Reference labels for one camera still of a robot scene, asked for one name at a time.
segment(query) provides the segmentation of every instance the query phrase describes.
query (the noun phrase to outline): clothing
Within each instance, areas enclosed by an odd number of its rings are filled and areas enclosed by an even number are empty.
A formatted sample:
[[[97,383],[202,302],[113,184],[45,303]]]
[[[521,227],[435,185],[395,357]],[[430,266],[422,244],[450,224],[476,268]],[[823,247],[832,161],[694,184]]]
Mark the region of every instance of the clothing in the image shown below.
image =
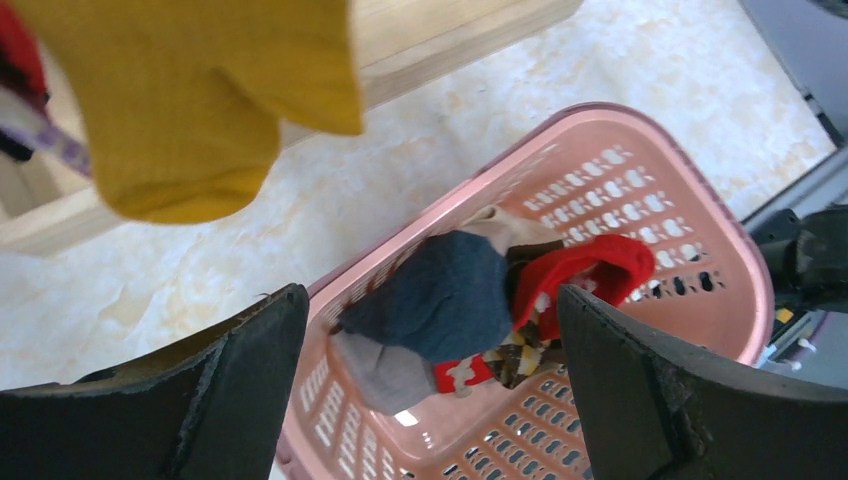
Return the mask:
[[[510,310],[511,298],[516,288],[511,283],[517,283],[521,268],[530,260],[564,246],[562,236],[556,230],[532,220],[513,216],[497,206],[483,208],[461,228],[466,232],[486,236],[492,242],[493,248],[506,252],[504,295],[510,304]],[[454,393],[458,397],[469,395],[471,390],[468,387],[492,379],[492,371],[480,355],[434,365],[433,374],[440,393]]]
[[[376,412],[396,415],[436,393],[432,366],[409,349],[344,330],[330,336],[330,343],[364,403]]]
[[[198,223],[250,203],[280,119],[362,132],[345,0],[9,0],[55,55],[117,213]]]
[[[492,376],[503,386],[514,389],[528,377],[565,364],[565,352],[559,339],[542,340],[539,313],[518,331],[510,332],[500,346],[484,352],[483,362]]]
[[[543,318],[553,315],[554,325],[558,325],[554,295],[561,284],[577,285],[618,306],[650,279],[655,268],[648,247],[616,235],[602,235],[570,249],[545,253],[537,247],[535,252],[525,248],[517,253],[521,257],[513,257],[511,266],[529,260],[517,273],[513,312],[519,312],[514,317],[519,322],[518,328],[500,346],[483,354],[493,377],[509,389],[533,375],[565,364],[559,328],[543,324]],[[534,253],[538,254],[536,258],[532,258]],[[533,303],[527,308],[522,302],[529,299]]]
[[[492,379],[492,371],[480,355],[473,355],[433,365],[433,377],[439,393],[454,393],[464,398],[471,394],[470,386]]]
[[[562,235],[541,223],[514,216],[494,205],[479,210],[460,230],[481,235],[492,242],[492,248],[504,255],[507,249],[548,242],[560,242]]]
[[[35,37],[5,3],[0,3],[0,86],[46,114],[47,83]],[[19,162],[28,161],[33,154],[30,145],[4,131],[0,131],[0,151]]]
[[[556,299],[564,283],[580,285],[596,297],[618,306],[655,269],[654,254],[637,240],[620,235],[599,235],[591,242],[547,253],[521,271],[513,298],[516,328],[525,325],[542,293]],[[560,338],[556,304],[539,314],[541,340]]]
[[[506,268],[485,237],[458,230],[430,237],[339,323],[431,363],[462,360],[498,345],[512,330]]]

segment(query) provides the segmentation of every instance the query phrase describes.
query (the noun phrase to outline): laundry basket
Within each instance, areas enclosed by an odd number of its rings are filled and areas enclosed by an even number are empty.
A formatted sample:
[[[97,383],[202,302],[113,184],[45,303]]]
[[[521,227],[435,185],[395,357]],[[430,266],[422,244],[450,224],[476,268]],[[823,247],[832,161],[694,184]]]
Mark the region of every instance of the laundry basket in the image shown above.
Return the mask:
[[[290,480],[592,478],[564,369],[512,391],[493,382],[467,398],[432,396],[390,417],[363,406],[328,342],[346,305],[385,280],[424,238],[488,204],[556,229],[567,245],[601,233],[645,242],[656,273],[622,310],[740,362],[758,359],[772,293],[747,234],[656,123],[622,106],[579,105],[311,288],[277,450]]]

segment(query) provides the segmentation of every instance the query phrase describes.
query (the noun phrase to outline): plaid fabric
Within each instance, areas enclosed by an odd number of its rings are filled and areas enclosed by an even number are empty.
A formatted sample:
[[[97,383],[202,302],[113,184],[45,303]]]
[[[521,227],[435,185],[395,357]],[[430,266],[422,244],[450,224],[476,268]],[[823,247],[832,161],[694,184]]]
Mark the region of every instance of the plaid fabric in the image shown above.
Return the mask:
[[[560,340],[539,339],[538,320],[538,314],[533,315],[518,331],[510,332],[500,346],[483,353],[486,366],[506,388],[514,389],[527,378],[565,363]]]

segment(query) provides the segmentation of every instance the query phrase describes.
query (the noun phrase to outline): yellow sock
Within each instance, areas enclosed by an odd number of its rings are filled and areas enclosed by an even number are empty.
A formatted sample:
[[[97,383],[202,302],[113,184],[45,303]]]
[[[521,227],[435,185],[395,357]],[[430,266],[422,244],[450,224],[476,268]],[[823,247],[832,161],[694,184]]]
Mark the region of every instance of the yellow sock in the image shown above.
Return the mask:
[[[95,184],[126,217],[197,223],[256,196],[279,119],[359,134],[346,0],[7,0],[79,101]]]

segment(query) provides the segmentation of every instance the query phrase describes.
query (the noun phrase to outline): red fabric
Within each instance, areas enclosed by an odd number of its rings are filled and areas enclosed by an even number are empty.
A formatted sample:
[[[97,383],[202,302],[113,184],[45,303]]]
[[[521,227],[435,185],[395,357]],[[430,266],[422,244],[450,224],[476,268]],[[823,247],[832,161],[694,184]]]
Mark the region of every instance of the red fabric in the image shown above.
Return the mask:
[[[513,329],[526,324],[536,308],[539,295],[551,300],[549,308],[539,315],[541,340],[560,338],[556,318],[556,298],[560,285],[576,284],[599,299],[617,307],[633,290],[650,280],[656,262],[651,250],[641,242],[619,235],[599,235],[591,243],[547,253],[528,263],[521,271],[513,299]],[[447,371],[460,362],[433,367],[436,389],[452,393],[454,379]],[[492,372],[481,355],[471,360],[474,378],[466,385],[477,385],[490,378]]]
[[[460,362],[445,362],[433,366],[433,378],[436,381],[436,390],[439,393],[453,393],[456,389],[453,386],[453,376],[448,374],[448,370],[459,365]],[[466,385],[477,385],[492,378],[492,371],[486,366],[483,357],[474,355],[471,357],[471,371],[474,372],[474,377],[466,380]]]
[[[18,19],[12,7],[0,2],[0,49],[3,53],[3,75],[0,83],[26,100],[42,114],[45,112],[47,82],[35,37]],[[23,79],[8,75],[14,68]]]

